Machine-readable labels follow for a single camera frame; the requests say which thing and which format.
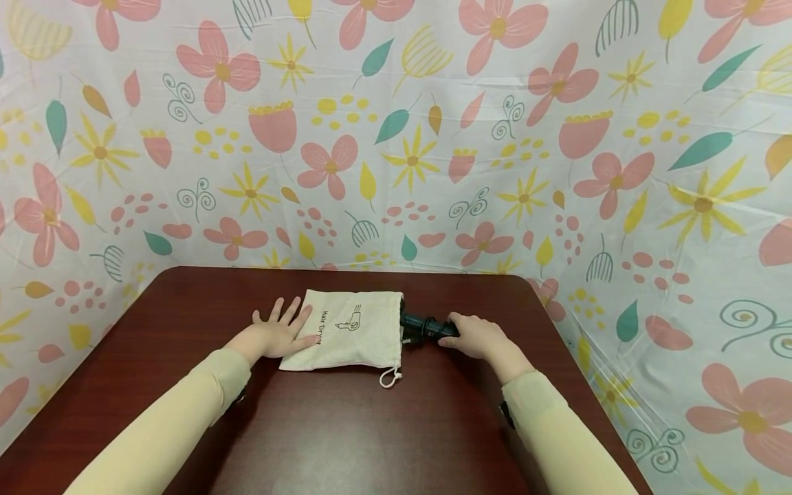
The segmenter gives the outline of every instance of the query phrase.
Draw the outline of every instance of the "dark red table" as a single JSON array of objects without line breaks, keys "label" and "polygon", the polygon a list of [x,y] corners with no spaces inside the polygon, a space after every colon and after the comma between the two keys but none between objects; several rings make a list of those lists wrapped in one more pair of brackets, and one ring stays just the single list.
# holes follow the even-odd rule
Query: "dark red table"
[{"label": "dark red table", "polygon": [[[254,309],[266,314],[277,296],[307,288],[401,291],[413,313],[440,319],[457,310],[499,323],[639,493],[651,493],[520,278],[193,267],[161,274],[0,457],[2,493],[62,493],[149,404],[248,325]],[[207,432],[167,493],[544,492],[480,361],[435,345],[405,347],[404,379],[391,390],[379,387],[374,368],[277,367],[256,365],[247,399]]]}]

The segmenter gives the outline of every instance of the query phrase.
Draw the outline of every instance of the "left hand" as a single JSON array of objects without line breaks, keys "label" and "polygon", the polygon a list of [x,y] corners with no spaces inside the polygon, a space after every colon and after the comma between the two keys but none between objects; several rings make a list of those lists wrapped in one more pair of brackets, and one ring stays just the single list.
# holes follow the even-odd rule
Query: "left hand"
[{"label": "left hand", "polygon": [[253,324],[238,333],[226,344],[226,347],[242,354],[250,366],[253,366],[260,357],[283,357],[318,344],[320,341],[318,335],[296,339],[312,309],[311,306],[304,307],[295,318],[299,304],[300,298],[295,297],[281,316],[284,298],[279,297],[266,322],[261,320],[258,310],[255,310]]}]

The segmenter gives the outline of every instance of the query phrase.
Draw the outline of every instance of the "drawstring bag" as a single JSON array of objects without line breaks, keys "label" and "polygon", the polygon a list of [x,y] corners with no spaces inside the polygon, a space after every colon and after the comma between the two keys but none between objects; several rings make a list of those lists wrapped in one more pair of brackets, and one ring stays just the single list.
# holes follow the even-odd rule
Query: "drawstring bag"
[{"label": "drawstring bag", "polygon": [[[306,291],[303,306],[314,309],[297,338],[307,335],[322,341],[285,356],[280,369],[311,371],[323,367],[363,364],[388,368],[379,384],[391,388],[402,377],[402,331],[399,327],[401,292]],[[385,377],[393,372],[393,380]]]}]

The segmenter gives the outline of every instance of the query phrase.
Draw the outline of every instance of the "fabric backdrop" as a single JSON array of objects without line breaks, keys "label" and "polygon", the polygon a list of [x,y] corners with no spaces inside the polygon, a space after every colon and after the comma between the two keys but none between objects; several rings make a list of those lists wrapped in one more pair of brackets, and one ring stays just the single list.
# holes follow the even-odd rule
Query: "fabric backdrop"
[{"label": "fabric backdrop", "polygon": [[0,448],[169,267],[484,272],[656,493],[792,485],[792,0],[2,4]]}]

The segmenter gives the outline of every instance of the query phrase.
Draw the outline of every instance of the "sleeve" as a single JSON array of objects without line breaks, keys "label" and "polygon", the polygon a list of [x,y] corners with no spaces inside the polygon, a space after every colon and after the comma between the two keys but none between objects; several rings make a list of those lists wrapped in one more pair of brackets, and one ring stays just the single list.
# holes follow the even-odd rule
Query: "sleeve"
[{"label": "sleeve", "polygon": [[545,375],[529,371],[504,385],[503,394],[515,428],[551,493],[638,493]]},{"label": "sleeve", "polygon": [[143,411],[77,476],[65,495],[162,493],[200,437],[239,396],[250,368],[220,349]]}]

